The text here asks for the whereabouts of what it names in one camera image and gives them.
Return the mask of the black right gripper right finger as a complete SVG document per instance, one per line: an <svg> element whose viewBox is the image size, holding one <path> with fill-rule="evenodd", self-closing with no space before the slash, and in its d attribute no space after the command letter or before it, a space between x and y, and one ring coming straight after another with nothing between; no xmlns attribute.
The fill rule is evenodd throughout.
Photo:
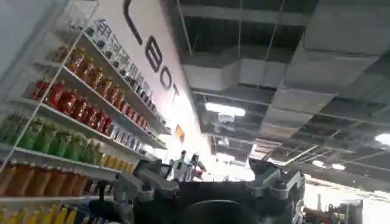
<svg viewBox="0 0 390 224"><path fill-rule="evenodd" d="M255 197L264 197L268 193L278 200L303 199L305 176L301 171L283 173L275 164L261 159L249 158L248 162L255 179L248 181L246 187Z"/></svg>

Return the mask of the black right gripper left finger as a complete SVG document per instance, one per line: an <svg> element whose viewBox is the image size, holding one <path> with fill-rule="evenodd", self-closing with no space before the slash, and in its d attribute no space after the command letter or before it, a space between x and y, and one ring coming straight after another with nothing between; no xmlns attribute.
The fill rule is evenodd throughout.
<svg viewBox="0 0 390 224"><path fill-rule="evenodd" d="M160 160L142 160L133 173L122 173L116 177L113 200L119 209L129 211L133 202L152 201L156 196L172 199L179 195L179 184L168 180L173 164Z"/></svg>

